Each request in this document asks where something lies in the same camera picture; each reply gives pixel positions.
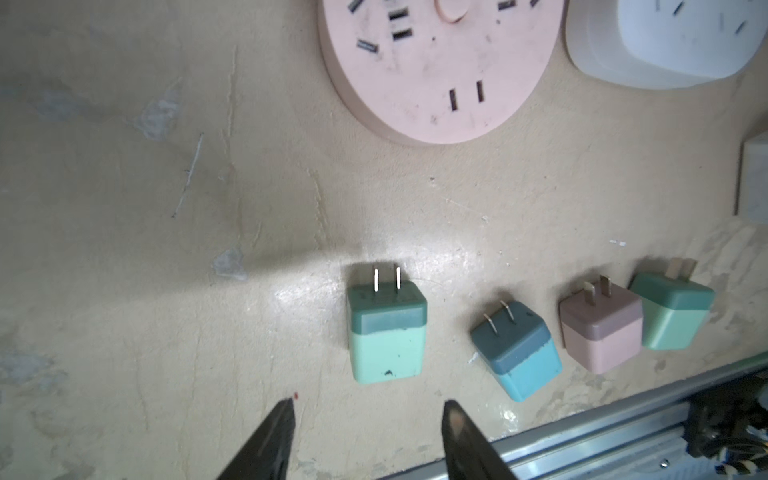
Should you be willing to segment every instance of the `pink power strip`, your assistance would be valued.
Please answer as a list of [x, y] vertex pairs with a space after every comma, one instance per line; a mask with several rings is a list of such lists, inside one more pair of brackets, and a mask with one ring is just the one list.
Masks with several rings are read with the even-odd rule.
[[514, 114], [541, 78], [563, 0], [320, 0], [339, 96], [402, 144], [455, 144]]

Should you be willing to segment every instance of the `green charger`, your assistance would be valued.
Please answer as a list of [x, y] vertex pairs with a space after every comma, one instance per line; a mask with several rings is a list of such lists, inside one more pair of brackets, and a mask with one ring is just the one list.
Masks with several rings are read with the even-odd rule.
[[715, 292], [690, 281], [696, 260], [673, 258], [665, 274], [638, 273], [630, 291], [643, 300], [643, 346], [682, 350], [709, 315]]
[[377, 383], [422, 372], [427, 333], [427, 300], [415, 283], [400, 279], [347, 290], [349, 356], [358, 383]]

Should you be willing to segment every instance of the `white power strip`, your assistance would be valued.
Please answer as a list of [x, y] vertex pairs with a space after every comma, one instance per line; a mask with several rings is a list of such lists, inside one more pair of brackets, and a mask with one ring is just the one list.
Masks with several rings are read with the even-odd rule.
[[565, 25], [585, 74], [657, 90], [737, 73], [766, 31], [766, 0], [575, 0]]

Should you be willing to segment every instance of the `scratch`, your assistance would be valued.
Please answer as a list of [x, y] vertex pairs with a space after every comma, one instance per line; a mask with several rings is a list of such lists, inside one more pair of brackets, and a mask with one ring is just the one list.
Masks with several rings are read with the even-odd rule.
[[235, 400], [232, 405], [232, 419], [235, 418], [237, 408], [240, 403], [240, 364], [237, 361], [237, 337], [234, 329], [232, 330], [232, 371], [235, 380]]
[[139, 395], [139, 403], [141, 404], [141, 412], [144, 414], [144, 429], [149, 432], [149, 409], [147, 408], [147, 400], [144, 398], [144, 394], [141, 392], [141, 379], [139, 376], [139, 355], [138, 351], [134, 351], [134, 380], [136, 382], [136, 393]]
[[411, 277], [411, 280], [418, 280], [419, 282], [430, 282], [430, 283], [434, 283], [435, 285], [445, 286], [443, 283], [435, 282], [434, 280], [430, 280], [429, 278], [415, 278], [415, 277]]
[[315, 412], [320, 404], [320, 393], [323, 391], [323, 371], [320, 370], [320, 376], [317, 379], [317, 397], [315, 397]]
[[240, 239], [243, 238], [243, 197], [237, 198], [237, 244], [240, 245]]
[[256, 230], [256, 235], [253, 236], [253, 241], [250, 243], [251, 250], [256, 249], [256, 244], [259, 243], [259, 238], [261, 238], [261, 222], [259, 222], [259, 226]]
[[219, 444], [216, 448], [217, 452], [221, 452], [221, 443], [224, 440], [224, 411], [219, 409]]
[[232, 50], [232, 71], [230, 72], [230, 91], [227, 93], [227, 129], [221, 131], [224, 139], [224, 153], [228, 160], [231, 160], [230, 152], [232, 150], [232, 131], [235, 123], [235, 108], [237, 107], [237, 51], [238, 47]]
[[307, 168], [306, 173], [315, 183], [315, 204], [317, 209], [315, 217], [319, 226], [319, 232], [315, 235], [315, 242], [317, 243], [317, 248], [322, 249], [328, 244], [328, 211], [326, 209], [326, 199], [323, 195], [323, 189], [320, 187], [320, 179], [317, 171]]
[[192, 174], [194, 173], [194, 166], [197, 165], [197, 159], [200, 158], [200, 146], [203, 144], [203, 134], [200, 134], [200, 139], [197, 141], [197, 149], [194, 152], [194, 158], [192, 159], [192, 165], [190, 165], [190, 170], [187, 172], [187, 183], [184, 185], [184, 189], [181, 191], [181, 198], [179, 199], [179, 204], [176, 206], [176, 210], [174, 210], [174, 214], [171, 215], [171, 218], [176, 218], [176, 215], [179, 213], [179, 209], [181, 208], [181, 204], [184, 203], [184, 198], [187, 196], [187, 189], [190, 187], [190, 182], [192, 181]]
[[489, 220], [489, 218], [486, 215], [484, 215], [481, 211], [475, 210], [474, 208], [467, 207], [466, 205], [462, 205], [459, 202], [455, 202], [455, 201], [451, 200], [450, 198], [445, 197], [445, 202], [446, 203], [454, 204], [457, 207], [461, 207], [464, 210], [467, 210], [468, 212], [472, 212], [474, 214], [478, 214], [486, 222]]

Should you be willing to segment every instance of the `table surface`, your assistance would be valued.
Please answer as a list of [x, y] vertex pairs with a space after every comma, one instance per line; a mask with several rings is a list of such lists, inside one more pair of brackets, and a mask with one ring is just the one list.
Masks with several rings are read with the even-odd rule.
[[[346, 110], [314, 2], [257, 3], [0, 8], [0, 478], [214, 478], [287, 396], [289, 477], [368, 478], [442, 457], [446, 399], [497, 439], [768, 349], [768, 228], [732, 217], [768, 48], [640, 91], [560, 39], [500, 128], [413, 148]], [[559, 300], [677, 255], [718, 292], [689, 349], [568, 356]], [[429, 301], [424, 370], [360, 386], [345, 289], [394, 262]], [[523, 403], [468, 334], [510, 298], [564, 365]]]

